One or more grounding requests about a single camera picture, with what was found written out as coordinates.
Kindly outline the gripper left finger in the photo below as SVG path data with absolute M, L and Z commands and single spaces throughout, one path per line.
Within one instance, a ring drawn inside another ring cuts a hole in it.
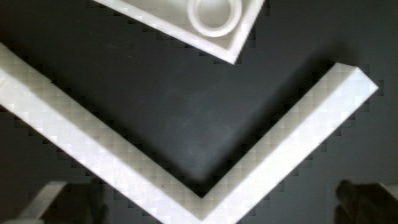
M 109 224 L 104 186 L 50 182 L 11 224 Z

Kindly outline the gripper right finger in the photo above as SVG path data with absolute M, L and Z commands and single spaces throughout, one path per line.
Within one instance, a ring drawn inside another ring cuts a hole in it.
M 340 182 L 334 224 L 398 224 L 398 184 Z

